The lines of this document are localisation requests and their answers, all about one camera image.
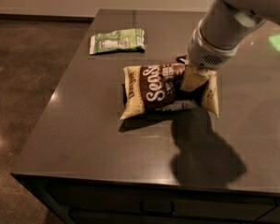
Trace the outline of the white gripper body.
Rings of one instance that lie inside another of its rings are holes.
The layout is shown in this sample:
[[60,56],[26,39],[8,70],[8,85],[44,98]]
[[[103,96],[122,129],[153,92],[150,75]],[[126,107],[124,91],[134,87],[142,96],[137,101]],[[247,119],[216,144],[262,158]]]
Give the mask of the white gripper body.
[[188,46],[189,62],[198,68],[218,70],[238,50],[237,28],[235,21],[199,21]]

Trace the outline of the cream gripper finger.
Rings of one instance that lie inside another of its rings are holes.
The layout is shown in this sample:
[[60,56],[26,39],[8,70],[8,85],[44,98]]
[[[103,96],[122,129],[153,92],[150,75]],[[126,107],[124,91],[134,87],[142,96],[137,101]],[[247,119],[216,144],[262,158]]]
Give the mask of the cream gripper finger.
[[188,64],[181,81],[180,90],[192,92],[201,87],[209,79],[209,71]]

